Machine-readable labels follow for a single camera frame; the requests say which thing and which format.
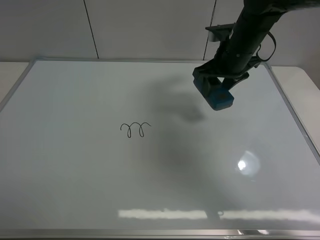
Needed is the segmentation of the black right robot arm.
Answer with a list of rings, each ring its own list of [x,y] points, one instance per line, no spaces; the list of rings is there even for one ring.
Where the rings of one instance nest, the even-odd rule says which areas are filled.
[[[194,69],[195,80],[223,78],[222,86],[231,89],[264,61],[258,55],[261,43],[284,14],[320,6],[318,0],[245,0],[243,4],[235,23],[206,27],[219,47],[213,59]]]

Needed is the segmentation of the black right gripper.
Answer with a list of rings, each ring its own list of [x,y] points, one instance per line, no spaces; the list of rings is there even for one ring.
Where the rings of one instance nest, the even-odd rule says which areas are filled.
[[[221,87],[228,91],[238,83],[246,80],[248,71],[257,67],[263,60],[256,51],[261,48],[262,37],[236,38],[214,37],[219,42],[214,58],[193,70],[195,79],[203,79],[202,93],[208,97],[211,92]]]

